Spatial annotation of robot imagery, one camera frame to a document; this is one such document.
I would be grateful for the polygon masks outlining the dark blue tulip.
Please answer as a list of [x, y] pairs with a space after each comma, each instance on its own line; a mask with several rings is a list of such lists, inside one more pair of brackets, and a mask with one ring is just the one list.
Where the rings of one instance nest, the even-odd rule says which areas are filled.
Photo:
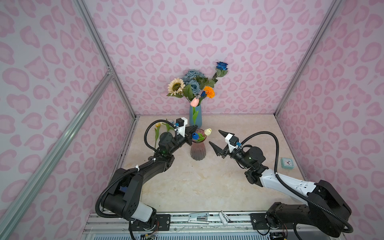
[[205, 137], [205, 135], [204, 134], [201, 134], [201, 133], [193, 133], [193, 135], [192, 135], [192, 139], [193, 139], [193, 142], [195, 142], [195, 143], [200, 143], [200, 142], [203, 142], [205, 139], [206, 139], [206, 137]]
[[201, 99], [204, 99], [206, 96], [207, 96], [207, 93], [205, 91], [203, 91], [201, 94]]

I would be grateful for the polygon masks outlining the teal ceramic vase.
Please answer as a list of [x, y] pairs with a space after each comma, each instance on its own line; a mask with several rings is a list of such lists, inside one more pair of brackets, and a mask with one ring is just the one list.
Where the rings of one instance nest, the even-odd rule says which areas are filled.
[[198, 128], [202, 126], [202, 107], [192, 107], [190, 106], [189, 112], [189, 125], [197, 125]]

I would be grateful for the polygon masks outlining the white tulip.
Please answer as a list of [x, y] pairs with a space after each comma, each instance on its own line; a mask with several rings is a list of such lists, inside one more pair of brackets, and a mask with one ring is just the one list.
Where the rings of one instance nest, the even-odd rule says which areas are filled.
[[205, 129], [202, 138], [205, 140], [212, 133], [212, 129]]

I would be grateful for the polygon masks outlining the red glass vase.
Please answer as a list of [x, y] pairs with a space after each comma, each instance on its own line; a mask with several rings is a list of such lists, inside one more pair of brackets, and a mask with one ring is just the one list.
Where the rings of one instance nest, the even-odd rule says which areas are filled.
[[[197, 129], [196, 133], [203, 134], [204, 130]], [[191, 151], [190, 151], [190, 155], [191, 155], [192, 159], [194, 159], [196, 161], [201, 161], [206, 157], [206, 154], [207, 154], [207, 151], [206, 151], [206, 146], [205, 146], [204, 141], [200, 142], [200, 143], [195, 143], [195, 142], [192, 143]]]

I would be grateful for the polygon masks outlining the cream pink tulip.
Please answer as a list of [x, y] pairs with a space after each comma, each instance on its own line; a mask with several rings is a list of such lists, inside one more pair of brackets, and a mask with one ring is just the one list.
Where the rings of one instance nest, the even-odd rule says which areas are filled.
[[199, 102], [200, 102], [200, 100], [198, 98], [194, 98], [190, 103], [190, 105], [192, 107], [192, 119], [193, 119], [194, 125], [196, 124], [196, 119], [197, 119], [197, 116], [199, 114], [199, 112], [196, 111], [196, 107], [199, 105]]

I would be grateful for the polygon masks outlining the orange carnation stem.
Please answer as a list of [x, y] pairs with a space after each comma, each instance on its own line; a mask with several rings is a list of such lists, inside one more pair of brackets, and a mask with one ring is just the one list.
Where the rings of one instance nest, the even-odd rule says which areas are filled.
[[203, 91], [205, 91], [207, 93], [207, 96], [205, 98], [213, 99], [216, 95], [214, 89], [212, 87], [209, 87], [209, 86], [204, 87]]

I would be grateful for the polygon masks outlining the cream sunflower stem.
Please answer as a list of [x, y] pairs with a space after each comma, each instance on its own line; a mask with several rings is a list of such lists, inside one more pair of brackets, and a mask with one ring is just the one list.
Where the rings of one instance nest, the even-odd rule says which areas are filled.
[[178, 99], [186, 98], [189, 102], [195, 98], [191, 85], [186, 84], [180, 78], [175, 78], [168, 84], [167, 96], [176, 97]]

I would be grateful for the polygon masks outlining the dusty blue rose bouquet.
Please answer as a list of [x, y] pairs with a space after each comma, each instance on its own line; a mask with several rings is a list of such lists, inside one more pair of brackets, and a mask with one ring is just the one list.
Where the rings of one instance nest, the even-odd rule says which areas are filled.
[[198, 70], [188, 70], [186, 74], [182, 77], [182, 80], [186, 84], [191, 85], [195, 98], [198, 98], [200, 100], [201, 93], [204, 87], [208, 86], [208, 81], [210, 79]]

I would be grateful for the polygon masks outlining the blue rose stem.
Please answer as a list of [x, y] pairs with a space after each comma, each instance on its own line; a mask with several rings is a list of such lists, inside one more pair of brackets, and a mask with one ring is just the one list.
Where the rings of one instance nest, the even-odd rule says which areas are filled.
[[217, 62], [216, 72], [213, 77], [208, 81], [208, 87], [213, 88], [218, 82], [218, 78], [226, 76], [228, 73], [228, 64], [224, 62]]

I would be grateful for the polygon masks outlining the yellow tulip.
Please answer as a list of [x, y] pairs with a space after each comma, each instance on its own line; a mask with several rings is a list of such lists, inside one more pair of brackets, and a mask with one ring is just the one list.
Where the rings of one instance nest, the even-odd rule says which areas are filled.
[[163, 123], [156, 123], [155, 124], [155, 149], [157, 148], [158, 145], [158, 140], [160, 138], [160, 129]]

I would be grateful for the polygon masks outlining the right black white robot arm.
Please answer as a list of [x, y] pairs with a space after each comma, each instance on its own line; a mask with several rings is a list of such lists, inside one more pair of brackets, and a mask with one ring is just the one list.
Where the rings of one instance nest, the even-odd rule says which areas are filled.
[[[317, 183], [303, 181], [278, 172], [280, 145], [275, 134], [261, 131], [240, 142], [239, 138], [231, 133], [219, 132], [227, 145], [222, 149], [210, 143], [217, 156], [222, 158], [229, 156], [235, 160], [245, 170], [246, 179], [250, 184], [276, 190], [300, 201], [296, 205], [273, 203], [265, 215], [269, 227], [276, 229], [284, 224], [292, 224], [294, 227], [298, 224], [309, 225], [333, 238], [354, 231], [349, 223], [352, 210], [332, 184], [324, 180]], [[260, 135], [269, 135], [275, 141], [276, 155], [273, 169], [264, 166], [266, 157], [259, 147], [247, 144], [247, 141]]]

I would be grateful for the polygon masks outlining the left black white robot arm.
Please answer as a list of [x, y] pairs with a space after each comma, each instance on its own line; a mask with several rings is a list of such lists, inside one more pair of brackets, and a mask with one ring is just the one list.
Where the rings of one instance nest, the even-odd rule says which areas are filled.
[[140, 166], [115, 171], [110, 183], [99, 195], [95, 211], [102, 218], [122, 218], [127, 221], [140, 221], [154, 225], [156, 209], [143, 204], [141, 193], [143, 185], [154, 176], [167, 171], [173, 164], [173, 153], [184, 144], [192, 145], [193, 134], [198, 126], [172, 126], [175, 133], [160, 135], [159, 146], [155, 149], [148, 144], [146, 130], [144, 140], [147, 147], [154, 150], [148, 161]]

